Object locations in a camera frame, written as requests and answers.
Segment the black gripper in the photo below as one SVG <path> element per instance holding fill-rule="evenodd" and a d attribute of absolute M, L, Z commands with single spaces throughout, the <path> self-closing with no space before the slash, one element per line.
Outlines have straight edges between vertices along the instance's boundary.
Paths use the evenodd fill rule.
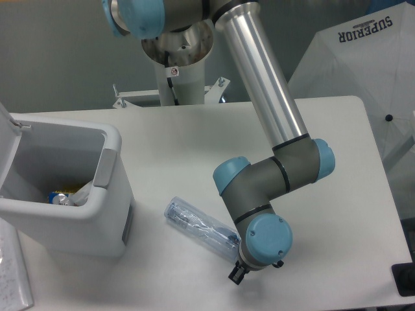
<path fill-rule="evenodd" d="M 257 264 L 254 264 L 250 262 L 244 255 L 242 251 L 239 251 L 239 261 L 240 264 L 236 264 L 234 268 L 232 269 L 231 273 L 228 275 L 228 278 L 234 282 L 236 285 L 240 285 L 240 283 L 243 281 L 244 276 L 246 275 L 247 271 L 259 271 L 263 270 L 268 266 L 273 266 L 275 268 L 281 268 L 284 265 L 284 262 L 282 260 L 279 260 L 275 263 L 260 266 Z"/>

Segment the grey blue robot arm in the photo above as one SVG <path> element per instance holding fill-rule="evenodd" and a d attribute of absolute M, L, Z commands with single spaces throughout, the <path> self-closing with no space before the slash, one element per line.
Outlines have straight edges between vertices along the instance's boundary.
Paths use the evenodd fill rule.
<path fill-rule="evenodd" d="M 197 69 L 211 50 L 212 30 L 222 33 L 272 148 L 251 164 L 234 157 L 214 173 L 217 190 L 241 238 L 230 279 L 239 284 L 251 271 L 280 267 L 292 231 L 272 200 L 330 175 L 335 156 L 309 136 L 259 19 L 257 1 L 103 1 L 116 36 L 132 35 L 158 69 L 164 106 L 204 98 Z"/>

